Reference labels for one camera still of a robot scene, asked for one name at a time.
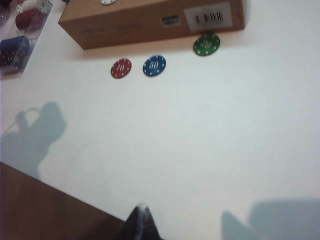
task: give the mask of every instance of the barcode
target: barcode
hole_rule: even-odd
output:
[[[164,27],[172,27],[172,26],[181,25],[179,16],[177,16],[177,15],[163,17],[163,18],[161,18],[161,22]]]
[[[207,12],[194,17],[196,24],[220,24],[224,21],[222,12]]]

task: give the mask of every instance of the white table surface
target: white table surface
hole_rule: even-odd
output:
[[[317,208],[319,0],[249,1],[246,29],[218,34],[208,57],[194,54],[197,37],[83,51],[53,3],[25,72],[1,78],[1,134],[50,102],[67,126],[41,161],[2,162],[122,220],[145,202],[167,240],[226,240],[230,215],[263,236],[252,222],[261,203]],[[148,78],[155,54],[167,67]],[[116,80],[122,57],[133,68]]]

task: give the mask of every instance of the sticker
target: sticker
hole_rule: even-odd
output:
[[[161,23],[162,26],[164,26],[165,28],[181,25],[180,18],[178,15],[163,17],[161,18]]]
[[[233,25],[229,2],[186,8],[184,14],[192,32]]]

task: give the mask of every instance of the white poker chip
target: white poker chip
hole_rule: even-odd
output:
[[[49,0],[36,0],[36,4],[43,14],[48,14],[52,8],[52,4]]]
[[[22,14],[24,11],[39,9],[43,14],[48,14],[52,6],[50,0],[26,0],[16,7],[16,12]]]
[[[16,6],[16,12],[18,14],[22,14],[24,12],[24,5],[23,4],[19,4],[18,6]]]
[[[100,0],[100,2],[102,3],[102,5],[109,5],[109,4],[113,4],[116,0]]]

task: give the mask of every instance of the plastic case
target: plastic case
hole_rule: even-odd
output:
[[[51,11],[50,0],[0,0],[0,74],[23,73]]]

